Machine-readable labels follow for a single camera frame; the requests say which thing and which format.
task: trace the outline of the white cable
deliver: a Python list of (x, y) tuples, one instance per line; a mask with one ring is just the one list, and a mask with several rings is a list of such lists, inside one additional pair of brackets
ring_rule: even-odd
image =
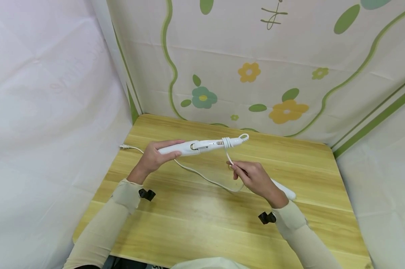
[[(241, 138), (241, 137), (244, 136), (244, 135), (245, 135), (246, 137), (245, 137), (245, 138), (242, 138), (242, 139), (243, 139), (243, 142), (244, 142), (244, 141), (247, 141), (247, 140), (249, 139), (249, 135), (248, 135), (247, 133), (243, 133), (242, 135), (239, 136), (239, 138)], [(227, 148), (232, 148), (232, 147), (234, 147), (234, 146), (231, 144), (231, 139), (230, 139), (229, 137), (223, 137), (223, 138), (222, 138), (222, 142), (223, 142), (223, 148), (225, 149), (225, 153), (226, 153), (226, 155), (227, 155), (228, 161), (231, 162), (231, 165), (234, 165), (234, 163), (231, 161), (231, 158), (229, 157), (229, 154), (228, 154), (228, 151), (227, 151)], [(134, 149), (136, 149), (136, 150), (138, 150), (139, 152), (141, 152), (141, 153), (144, 154), (144, 152), (143, 152), (141, 149), (137, 148), (137, 147), (132, 147), (132, 146), (123, 144), (123, 145), (120, 146), (120, 148), (122, 148), (122, 149), (134, 148)], [(212, 184), (215, 184), (215, 185), (217, 185), (217, 186), (219, 186), (219, 187), (222, 187), (222, 188), (224, 188), (225, 190), (227, 190), (227, 191), (229, 191), (229, 192), (239, 192), (239, 191), (241, 191), (241, 189), (243, 189), (243, 187), (244, 187), (244, 184), (243, 184), (243, 185), (242, 185), (239, 189), (237, 189), (237, 190), (230, 189), (230, 188), (228, 188), (228, 187), (226, 187), (226, 186), (223, 186), (223, 185), (220, 184), (220, 183), (217, 183), (217, 182), (215, 182), (215, 181), (212, 181), (212, 180), (206, 178), (205, 176), (203, 176), (202, 173), (198, 172), (197, 170), (194, 170), (194, 169), (192, 169), (192, 168), (190, 168), (190, 167), (187, 167), (187, 166), (185, 166), (185, 165), (182, 165), (182, 164), (181, 164), (180, 162), (178, 162), (177, 160), (174, 160), (174, 161), (175, 161), (181, 168), (184, 168), (184, 169), (186, 169), (186, 170), (188, 170), (188, 171), (194, 172), (194, 173), (200, 175), (203, 179), (207, 180), (208, 182), (210, 182), (210, 183), (212, 183)]]

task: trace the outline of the person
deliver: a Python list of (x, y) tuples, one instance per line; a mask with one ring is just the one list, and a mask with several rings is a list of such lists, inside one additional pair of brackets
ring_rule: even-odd
[[(183, 142), (183, 140), (169, 140), (149, 143), (129, 176), (118, 184), (109, 201), (83, 230), (64, 264), (64, 269), (103, 267), (124, 222), (140, 203), (138, 191), (143, 188), (146, 177), (165, 162), (180, 156), (180, 152), (161, 155), (158, 149)], [(234, 179), (240, 178), (247, 188), (267, 200), (276, 216), (279, 232), (294, 250), (303, 268), (341, 268), (331, 252), (309, 228), (299, 208), (289, 201), (285, 193), (271, 181), (261, 164), (245, 161), (233, 161), (233, 163), (231, 168), (234, 170)], [(246, 269), (247, 267), (218, 257), (185, 261), (171, 269), (209, 268)]]

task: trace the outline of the yellow flower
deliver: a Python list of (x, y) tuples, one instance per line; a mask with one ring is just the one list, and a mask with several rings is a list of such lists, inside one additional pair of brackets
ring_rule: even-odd
[(313, 71), (311, 74), (312, 74), (311, 79), (313, 79), (313, 80), (315, 80), (315, 79), (318, 79), (318, 80), (323, 79), (324, 76), (326, 76), (328, 74), (328, 68), (319, 67), (318, 69)]
[(238, 74), (241, 76), (241, 82), (254, 82), (256, 77), (261, 73), (259, 65), (254, 62), (252, 64), (246, 62), (243, 67), (238, 69)]
[(273, 111), (268, 117), (276, 124), (284, 124), (287, 121), (295, 121), (309, 109), (308, 105), (297, 104), (295, 100), (286, 100), (281, 104), (274, 105)]

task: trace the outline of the wooden table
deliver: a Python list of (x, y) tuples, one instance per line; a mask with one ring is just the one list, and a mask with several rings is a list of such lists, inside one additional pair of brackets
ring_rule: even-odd
[[(125, 144), (144, 149), (153, 140), (205, 140), (237, 137), (245, 131), (144, 114)], [(344, 189), (333, 153), (324, 144), (247, 131), (250, 140), (228, 150), (233, 160), (260, 162), (268, 174), (297, 194), (296, 204), (311, 229), (333, 252), (343, 268), (364, 269), (370, 258)], [(118, 182), (137, 164), (141, 153), (121, 150), (78, 224), (73, 239), (108, 201)], [(216, 150), (178, 159), (209, 179), (239, 187)], [(112, 255), (171, 267), (204, 257), (226, 257), (249, 268), (302, 268), (275, 224), (263, 225), (268, 203), (247, 188), (232, 194), (186, 171), (164, 164), (144, 182), (156, 192), (142, 199), (128, 218)]]

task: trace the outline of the beige arm sleeve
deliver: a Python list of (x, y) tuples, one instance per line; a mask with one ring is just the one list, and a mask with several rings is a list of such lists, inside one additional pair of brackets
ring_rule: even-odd
[(273, 209), (277, 229), (294, 250), (304, 269), (341, 269), (332, 253), (309, 228), (307, 220), (292, 201)]
[(140, 203), (138, 191), (143, 186), (126, 179), (119, 182), (112, 197), (89, 222), (75, 243), (64, 269), (83, 265), (102, 268), (120, 230)]

